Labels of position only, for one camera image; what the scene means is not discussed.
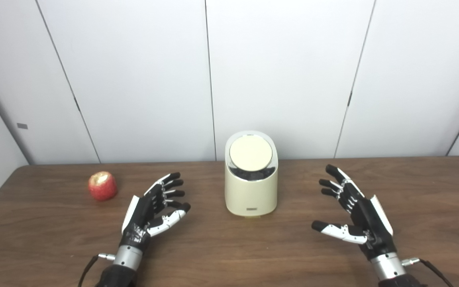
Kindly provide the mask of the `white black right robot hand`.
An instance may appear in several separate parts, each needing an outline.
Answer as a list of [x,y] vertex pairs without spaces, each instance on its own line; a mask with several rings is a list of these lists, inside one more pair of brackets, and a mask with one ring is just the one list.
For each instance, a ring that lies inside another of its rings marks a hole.
[[366,197],[357,184],[338,167],[326,165],[326,173],[333,176],[335,181],[319,180],[319,184],[323,186],[321,193],[335,198],[350,215],[352,224],[314,220],[312,229],[345,242],[358,244],[367,260],[387,253],[396,253],[393,228],[377,196]]

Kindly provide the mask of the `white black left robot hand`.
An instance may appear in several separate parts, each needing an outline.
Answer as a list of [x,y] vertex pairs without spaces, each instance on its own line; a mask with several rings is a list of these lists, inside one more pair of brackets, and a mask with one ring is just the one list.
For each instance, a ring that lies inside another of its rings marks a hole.
[[179,172],[167,174],[155,181],[140,197],[133,196],[122,224],[119,246],[129,246],[144,252],[152,237],[157,236],[178,223],[191,208],[189,203],[180,203],[184,191],[177,190],[184,181]]

